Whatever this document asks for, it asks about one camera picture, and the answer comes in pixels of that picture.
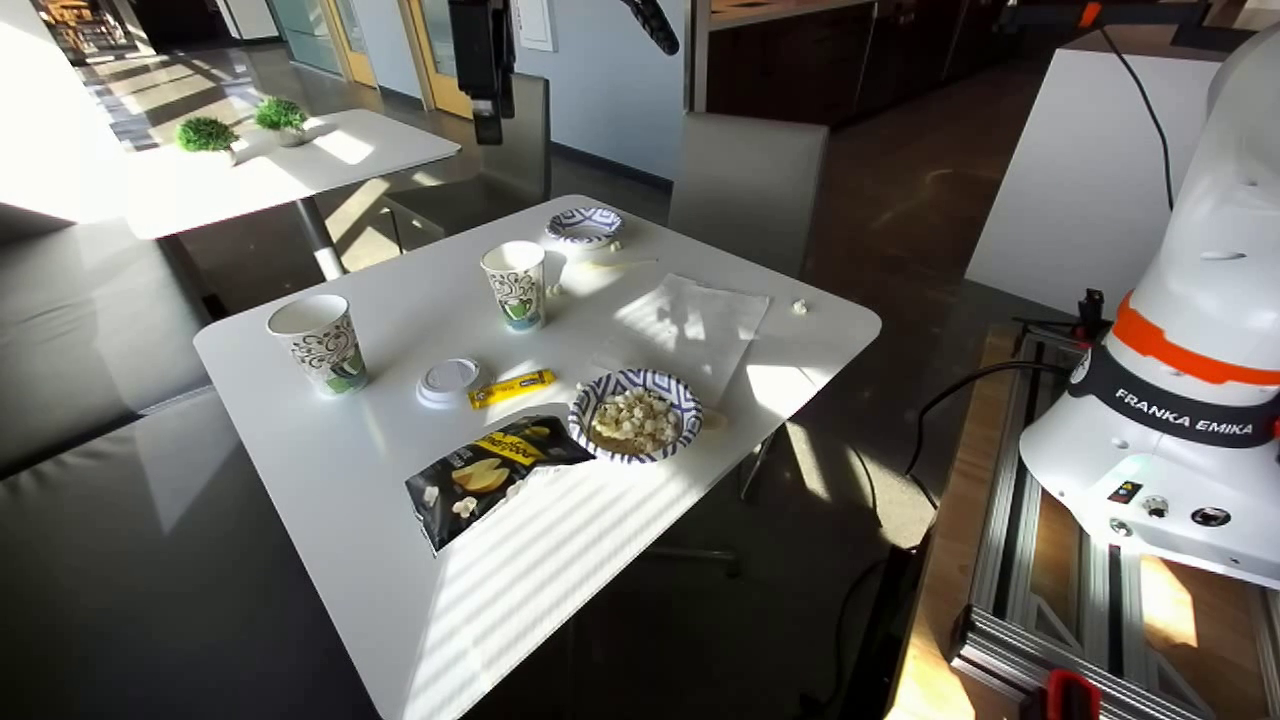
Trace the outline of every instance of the small bowl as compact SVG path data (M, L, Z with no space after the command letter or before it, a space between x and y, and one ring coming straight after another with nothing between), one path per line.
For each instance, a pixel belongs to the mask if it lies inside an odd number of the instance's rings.
M604 399L626 396L634 388L652 392L658 399L669 404L669 419L675 425L672 442L658 446L658 450L626 450L619 442L609 442L591 427L591 417L604 408ZM701 434L701 408L688 386L680 386L669 373L658 369L626 369L626 373L609 373L597 378L589 388L578 392L578 399L568 404L568 437L589 450L601 459L617 459L617 464L658 464L675 455L680 450L693 446L693 437Z
M568 210L557 213L549 233L568 243L609 243L626 221L613 210Z

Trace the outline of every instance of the patterned cup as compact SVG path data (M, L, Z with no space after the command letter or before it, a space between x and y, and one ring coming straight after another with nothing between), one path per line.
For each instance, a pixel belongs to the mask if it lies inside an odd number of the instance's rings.
M509 242L480 255L480 273L512 331L533 331L549 321L546 269L549 253L533 242Z
M302 295L267 315L290 358L310 373L320 396L348 396L369 382L354 303L345 295Z

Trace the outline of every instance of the snack package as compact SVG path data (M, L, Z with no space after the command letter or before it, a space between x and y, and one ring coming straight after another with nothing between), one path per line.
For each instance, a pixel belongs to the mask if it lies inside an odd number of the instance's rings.
M506 425L409 475L409 499L436 548L492 513L533 468L591 459L557 417Z

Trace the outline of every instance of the table leg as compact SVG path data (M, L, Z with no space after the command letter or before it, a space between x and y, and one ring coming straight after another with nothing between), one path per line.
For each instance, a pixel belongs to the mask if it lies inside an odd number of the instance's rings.
M345 261L337 255L337 249L327 242L320 205L310 198L310 201L298 201L291 210L306 221L306 242L310 242L310 249L317 255L317 264L320 264L320 278L323 281L348 278Z

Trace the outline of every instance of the orange stripe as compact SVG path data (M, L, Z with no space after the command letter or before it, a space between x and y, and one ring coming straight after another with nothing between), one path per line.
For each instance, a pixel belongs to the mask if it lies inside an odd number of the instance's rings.
M1099 16L1103 16L1103 4L1099 4L1099 0L1098 0L1098 4L1085 4L1085 10L1082 10L1082 27L1092 27Z
M1246 369L1224 363L1213 358L1201 358L1194 350L1182 350L1165 338L1161 324L1152 324L1144 312L1127 310L1127 299L1116 312L1111 338L1125 339L1131 354L1152 358L1176 373L1188 373L1203 386L1280 386L1280 369Z

